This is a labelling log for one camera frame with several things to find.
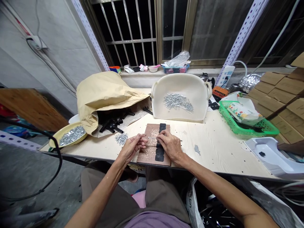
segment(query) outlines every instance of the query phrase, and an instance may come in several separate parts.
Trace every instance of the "work table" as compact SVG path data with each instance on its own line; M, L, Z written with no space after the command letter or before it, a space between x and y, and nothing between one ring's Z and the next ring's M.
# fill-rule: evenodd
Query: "work table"
M150 93L150 89L140 89ZM208 111L203 123L154 119L147 114L124 129L128 137L144 133L147 124L165 123L170 125L170 132L179 137L182 150L202 166L224 174L245 175L256 178L279 179L259 161L231 130L218 110ZM115 133L101 138L88 136L77 145L65 147L63 155L92 158L100 160L115 160L122 148L115 141ZM194 150L197 145L200 154ZM47 152L49 146L40 151ZM137 161L138 152L132 162Z

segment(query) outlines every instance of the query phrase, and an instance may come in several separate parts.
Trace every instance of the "purple shirt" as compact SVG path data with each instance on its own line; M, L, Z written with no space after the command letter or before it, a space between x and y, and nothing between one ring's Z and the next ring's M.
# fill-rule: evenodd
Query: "purple shirt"
M135 216L124 228L190 228L190 226L172 215L147 211Z

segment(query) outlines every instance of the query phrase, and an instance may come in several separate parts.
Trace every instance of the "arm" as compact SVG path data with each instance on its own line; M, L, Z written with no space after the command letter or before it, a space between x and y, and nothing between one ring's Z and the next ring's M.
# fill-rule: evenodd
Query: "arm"
M114 161L105 177L95 188L90 197L73 215L65 228L94 228L96 226L96 223L107 205L124 168L132 160L139 149L146 148L145 142L148 140L143 139L145 136L145 134L138 134L126 141L117 159Z
M278 227L262 208L235 186L183 153L179 138L168 130L162 131L157 138L172 161L191 172L245 227Z

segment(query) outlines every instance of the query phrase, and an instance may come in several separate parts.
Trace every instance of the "brown paper bag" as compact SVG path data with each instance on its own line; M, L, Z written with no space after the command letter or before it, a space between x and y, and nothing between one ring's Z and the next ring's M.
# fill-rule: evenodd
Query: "brown paper bag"
M78 85L76 95L80 121L90 135L98 127L96 111L126 108L150 96L129 87L113 71L89 76Z

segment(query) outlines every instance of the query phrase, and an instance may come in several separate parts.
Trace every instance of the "wall outlet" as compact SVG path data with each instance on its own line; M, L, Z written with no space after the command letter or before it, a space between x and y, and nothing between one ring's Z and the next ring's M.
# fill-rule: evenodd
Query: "wall outlet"
M48 48L45 43L41 40L39 40L39 37L38 36L28 36L28 38L32 38L32 40L28 40L31 45L36 48L36 49L42 49L42 48Z

